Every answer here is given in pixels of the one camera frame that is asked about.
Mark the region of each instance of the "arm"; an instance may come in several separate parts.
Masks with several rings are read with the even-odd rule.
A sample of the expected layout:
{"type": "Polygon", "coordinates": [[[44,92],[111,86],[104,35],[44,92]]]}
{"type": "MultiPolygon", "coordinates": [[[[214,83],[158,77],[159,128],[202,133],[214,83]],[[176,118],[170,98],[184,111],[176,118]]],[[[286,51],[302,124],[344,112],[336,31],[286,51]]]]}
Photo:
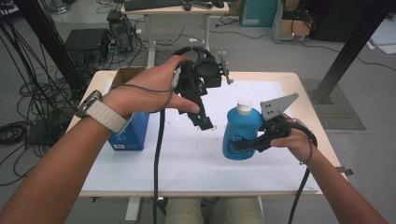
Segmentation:
{"type": "MultiPolygon", "coordinates": [[[[160,67],[145,70],[128,83],[168,90],[177,65],[188,60],[173,56],[160,67]]],[[[155,111],[170,92],[154,93],[118,87],[102,102],[126,117],[137,111],[155,111]]],[[[197,113],[198,105],[172,93],[167,107],[197,113]]],[[[38,163],[0,213],[0,223],[65,223],[93,162],[111,131],[90,117],[80,120],[38,163]]]]}
{"type": "Polygon", "coordinates": [[[271,141],[272,147],[288,147],[299,161],[306,163],[340,223],[388,223],[332,166],[307,136],[292,129],[288,138],[271,141]]]}

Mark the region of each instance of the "blue bottle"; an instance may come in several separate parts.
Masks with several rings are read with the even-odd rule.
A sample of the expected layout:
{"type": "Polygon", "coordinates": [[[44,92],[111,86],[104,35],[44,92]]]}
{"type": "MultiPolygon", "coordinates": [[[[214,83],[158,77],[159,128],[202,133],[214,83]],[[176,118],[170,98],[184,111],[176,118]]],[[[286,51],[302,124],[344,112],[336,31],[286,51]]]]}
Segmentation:
{"type": "Polygon", "coordinates": [[[235,150],[232,143],[256,138],[262,126],[262,114],[252,108],[249,101],[239,100],[237,106],[227,113],[227,120],[222,145],[224,156],[236,161],[252,157],[255,149],[235,150]]]}

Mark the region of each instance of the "bottle cap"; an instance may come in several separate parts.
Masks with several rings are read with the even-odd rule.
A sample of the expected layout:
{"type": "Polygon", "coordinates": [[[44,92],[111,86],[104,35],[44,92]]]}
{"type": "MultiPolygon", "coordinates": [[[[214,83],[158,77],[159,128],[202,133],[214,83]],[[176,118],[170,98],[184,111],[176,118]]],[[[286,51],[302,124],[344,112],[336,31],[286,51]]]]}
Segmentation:
{"type": "Polygon", "coordinates": [[[251,113],[251,109],[253,107],[251,106],[250,101],[248,100],[238,100],[238,104],[236,106],[236,111],[240,115],[249,115],[251,113]]]}

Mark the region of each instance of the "pants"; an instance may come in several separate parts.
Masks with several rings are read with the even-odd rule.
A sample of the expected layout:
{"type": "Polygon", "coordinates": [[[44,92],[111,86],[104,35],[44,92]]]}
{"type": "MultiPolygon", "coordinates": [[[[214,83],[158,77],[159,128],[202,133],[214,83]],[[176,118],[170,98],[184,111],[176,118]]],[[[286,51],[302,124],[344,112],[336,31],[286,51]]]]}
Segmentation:
{"type": "MultiPolygon", "coordinates": [[[[170,198],[165,224],[204,224],[200,198],[170,198]]],[[[210,224],[263,224],[264,217],[257,197],[221,198],[213,208],[210,224]]]]}

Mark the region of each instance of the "white watch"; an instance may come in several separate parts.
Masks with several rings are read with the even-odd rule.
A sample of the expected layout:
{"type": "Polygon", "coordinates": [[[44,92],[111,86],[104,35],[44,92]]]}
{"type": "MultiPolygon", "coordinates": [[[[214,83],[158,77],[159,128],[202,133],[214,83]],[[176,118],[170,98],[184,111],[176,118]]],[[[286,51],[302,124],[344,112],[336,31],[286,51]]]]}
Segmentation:
{"type": "Polygon", "coordinates": [[[104,105],[101,99],[102,93],[93,91],[79,106],[76,116],[79,118],[91,116],[114,133],[122,132],[127,120],[104,105]]]}

